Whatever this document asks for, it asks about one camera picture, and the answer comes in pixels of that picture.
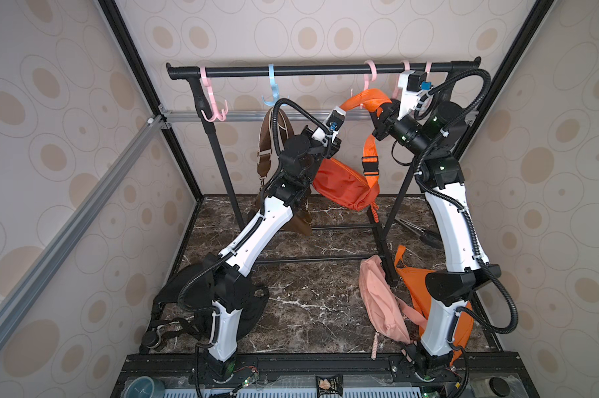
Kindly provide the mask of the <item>red-orange waist bag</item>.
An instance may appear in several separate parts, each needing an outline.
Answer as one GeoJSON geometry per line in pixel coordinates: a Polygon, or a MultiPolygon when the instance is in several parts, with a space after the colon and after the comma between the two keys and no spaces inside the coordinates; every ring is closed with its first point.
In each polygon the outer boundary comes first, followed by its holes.
{"type": "MultiPolygon", "coordinates": [[[[379,89],[368,89],[347,99],[339,109],[344,113],[355,107],[363,107],[371,116],[382,114],[383,104],[391,104],[391,99],[379,89]]],[[[362,156],[364,173],[360,174],[337,159],[325,159],[314,179],[313,186],[322,196],[347,207],[350,210],[370,210],[372,220],[379,222],[376,198],[380,193],[379,157],[375,137],[370,134],[362,156]]]]}

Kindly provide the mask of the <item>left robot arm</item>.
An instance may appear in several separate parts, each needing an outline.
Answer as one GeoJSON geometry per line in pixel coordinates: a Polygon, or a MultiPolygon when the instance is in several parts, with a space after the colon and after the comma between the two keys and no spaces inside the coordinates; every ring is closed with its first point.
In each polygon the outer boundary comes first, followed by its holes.
{"type": "Polygon", "coordinates": [[[325,121],[319,121],[290,99],[282,98],[276,102],[270,113],[270,128],[278,166],[260,191],[259,210],[232,243],[215,255],[213,262],[205,265],[178,293],[178,306],[193,312],[195,308],[187,301],[189,293],[198,281],[205,278],[211,281],[208,291],[212,332],[204,347],[218,374],[225,373],[234,362],[241,314],[254,288],[249,277],[252,267],[274,235],[292,219],[309,193],[322,162],[338,151],[338,133],[345,116],[345,110],[336,107],[325,121]],[[282,144],[279,118],[284,105],[297,110],[315,128],[306,128],[282,144]]]}

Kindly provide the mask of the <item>black bag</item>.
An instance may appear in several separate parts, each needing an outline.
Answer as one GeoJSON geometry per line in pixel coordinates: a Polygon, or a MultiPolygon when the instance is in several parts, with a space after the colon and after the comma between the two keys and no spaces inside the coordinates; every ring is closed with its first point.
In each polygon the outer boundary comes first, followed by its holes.
{"type": "Polygon", "coordinates": [[[203,273],[187,267],[175,275],[155,297],[157,305],[174,303],[184,315],[152,321],[141,339],[141,345],[157,350],[168,340],[187,334],[211,348],[218,343],[221,309],[228,313],[240,310],[236,340],[255,328],[266,309],[270,292],[265,285],[255,285],[251,277],[221,265],[203,273]]]}

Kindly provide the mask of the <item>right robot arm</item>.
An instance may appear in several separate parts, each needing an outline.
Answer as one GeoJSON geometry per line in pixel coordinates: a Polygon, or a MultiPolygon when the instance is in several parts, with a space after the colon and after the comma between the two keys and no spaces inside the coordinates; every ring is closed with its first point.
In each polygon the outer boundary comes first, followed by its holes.
{"type": "Polygon", "coordinates": [[[491,75],[472,69],[430,86],[424,71],[404,71],[397,85],[402,96],[379,105],[372,135],[378,140],[392,137],[412,153],[409,170],[432,209],[444,245],[445,270],[425,278],[432,297],[427,326],[419,343],[407,346],[417,376],[433,381],[460,351],[455,333],[462,315],[469,315],[491,333],[510,334],[518,326],[518,307],[499,281],[500,267],[490,264],[480,244],[467,204],[464,174],[451,152],[467,128],[468,114],[487,95],[491,75]],[[488,283],[508,305],[510,320],[503,327],[468,307],[473,293],[488,283]]]}

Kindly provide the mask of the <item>brown leather bag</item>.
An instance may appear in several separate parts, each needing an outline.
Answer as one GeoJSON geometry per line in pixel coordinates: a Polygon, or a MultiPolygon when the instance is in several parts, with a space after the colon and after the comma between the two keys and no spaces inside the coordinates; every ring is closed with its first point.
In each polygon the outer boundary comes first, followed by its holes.
{"type": "MultiPolygon", "coordinates": [[[[261,210],[261,194],[265,188],[265,180],[271,171],[271,154],[274,149],[272,144],[272,127],[271,127],[271,116],[273,109],[269,109],[266,113],[265,118],[261,124],[259,134],[259,144],[257,151],[257,164],[256,170],[260,178],[261,188],[260,192],[256,195],[256,199],[251,205],[251,211],[249,215],[253,217],[256,212],[261,210]]],[[[294,129],[291,125],[291,121],[283,110],[278,112],[277,127],[280,135],[281,144],[286,142],[295,136],[294,129]]],[[[288,179],[283,177],[282,182],[291,182],[291,188],[289,191],[293,192],[291,206],[293,207],[293,217],[283,225],[282,230],[287,232],[294,232],[305,236],[312,235],[312,217],[307,208],[307,201],[309,196],[309,187],[306,184],[300,184],[297,179],[288,179]]]]}

